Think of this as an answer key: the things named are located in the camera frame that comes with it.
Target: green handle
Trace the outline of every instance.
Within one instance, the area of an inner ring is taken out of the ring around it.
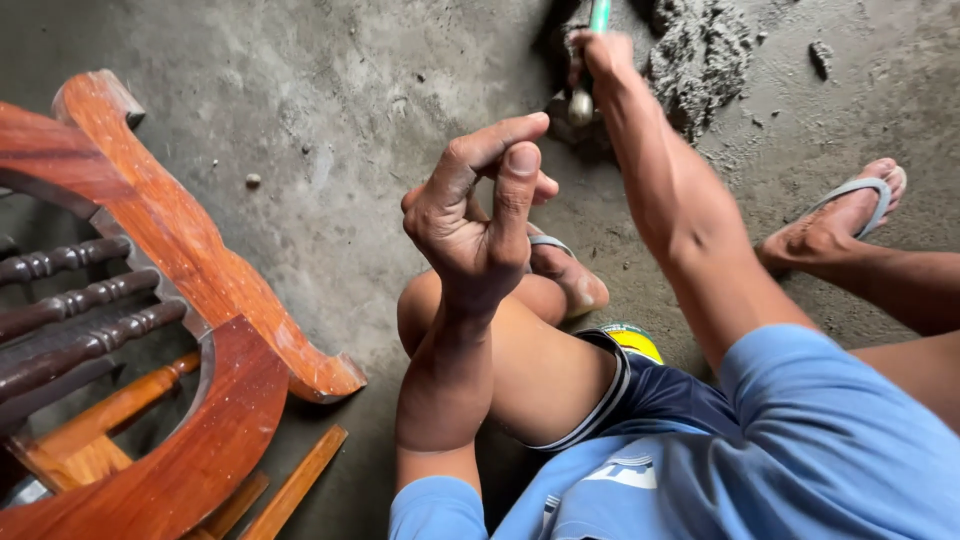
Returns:
[[[607,32],[607,21],[610,20],[610,0],[593,0],[590,8],[590,31],[597,34]]]

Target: person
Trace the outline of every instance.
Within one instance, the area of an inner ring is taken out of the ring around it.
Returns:
[[[474,449],[488,416],[561,451],[499,525],[501,540],[955,537],[960,256],[856,239],[899,204],[902,169],[868,164],[862,182],[754,249],[731,194],[634,70],[629,38],[573,40],[636,227],[720,389],[612,332],[555,328],[608,294],[560,247],[531,246],[530,206],[558,189],[533,143],[544,114],[454,139],[401,202],[432,270],[397,305],[411,361],[391,538],[488,538]],[[470,196],[480,176],[495,181],[489,219]],[[845,352],[771,277],[785,270],[842,286],[927,337]]]

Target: foot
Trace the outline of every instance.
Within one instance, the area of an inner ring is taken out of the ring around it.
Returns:
[[[906,186],[903,175],[890,158],[863,167],[856,178],[880,178],[890,186],[890,205],[878,226],[900,205]],[[875,189],[857,189],[825,204],[821,209],[787,225],[756,246],[760,263],[773,275],[790,270],[798,262],[817,262],[842,250],[870,222],[879,194]]]
[[[527,234],[543,234],[527,225]],[[534,274],[555,282],[566,295],[566,318],[578,317],[610,302],[610,293],[600,278],[587,270],[577,259],[556,246],[531,246],[530,267]]]

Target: knee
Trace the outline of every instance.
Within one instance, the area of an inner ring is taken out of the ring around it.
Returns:
[[[440,277],[427,270],[410,280],[396,301],[396,330],[410,357],[430,330],[440,305],[440,292]]]

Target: shirt sleeve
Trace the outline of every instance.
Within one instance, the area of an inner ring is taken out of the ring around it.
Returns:
[[[747,480],[733,490],[741,509],[771,505],[794,525],[860,524],[845,529],[853,536],[877,528],[953,534],[960,439],[826,336],[796,325],[752,331],[724,356],[720,383],[744,441],[723,445],[715,458],[718,470]],[[743,512],[738,519],[750,521]]]
[[[487,540],[483,504],[470,484],[427,477],[400,490],[390,507],[390,540]]]

